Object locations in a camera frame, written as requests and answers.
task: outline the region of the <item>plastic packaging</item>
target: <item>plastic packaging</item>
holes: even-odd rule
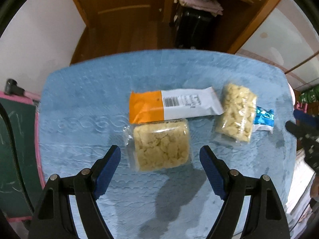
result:
[[[249,142],[256,115],[257,96],[248,88],[229,84],[225,87],[224,114],[217,121],[216,131],[236,141]]]
[[[212,87],[131,93],[130,123],[220,115],[223,108]]]
[[[274,111],[266,111],[263,108],[257,106],[253,132],[255,132],[256,130],[266,130],[270,131],[270,133],[272,134],[274,130],[274,124]]]
[[[124,128],[126,153],[136,171],[155,171],[191,162],[186,119]]]

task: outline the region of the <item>table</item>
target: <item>table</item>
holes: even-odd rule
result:
[[[236,149],[214,141],[214,117],[189,120],[192,165],[134,173],[127,166],[122,138],[128,124],[132,90],[145,92],[213,86],[218,96],[232,82],[250,88],[257,105],[275,114],[274,134],[253,133]],[[284,204],[296,156],[296,139],[285,130],[294,120],[291,93],[283,72],[274,66],[235,55],[196,50],[123,53],[85,61],[52,73],[42,92],[39,142],[47,180],[53,173],[74,175],[103,157],[112,144],[122,159],[106,194],[97,201],[115,239],[206,238],[222,205],[199,162],[199,149],[209,145],[229,168],[243,175],[268,174]],[[248,211],[245,199],[236,233]],[[85,238],[74,198],[72,213]]]

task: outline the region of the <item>wooden floor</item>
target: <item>wooden floor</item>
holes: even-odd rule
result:
[[[173,48],[172,28],[168,24],[115,22],[99,28],[86,28],[71,64],[116,53],[165,48]]]

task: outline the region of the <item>screw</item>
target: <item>screw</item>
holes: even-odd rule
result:
[[[88,175],[89,173],[90,173],[90,169],[89,168],[84,168],[82,171],[81,171],[81,173],[83,174],[83,175]]]
[[[231,170],[229,171],[229,173],[230,173],[232,176],[237,176],[237,175],[239,174],[239,172],[238,172],[237,170],[235,170],[235,169],[231,169]]]
[[[270,177],[267,174],[263,175],[264,181],[270,181]]]
[[[50,180],[52,180],[52,181],[56,180],[56,178],[58,178],[58,175],[57,175],[57,174],[52,174],[52,175],[50,176]]]

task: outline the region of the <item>chalkboard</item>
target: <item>chalkboard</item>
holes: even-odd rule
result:
[[[31,216],[42,192],[34,146],[36,107],[3,98],[0,103],[12,126],[17,160],[15,164],[9,133],[0,118],[0,208],[9,218]]]

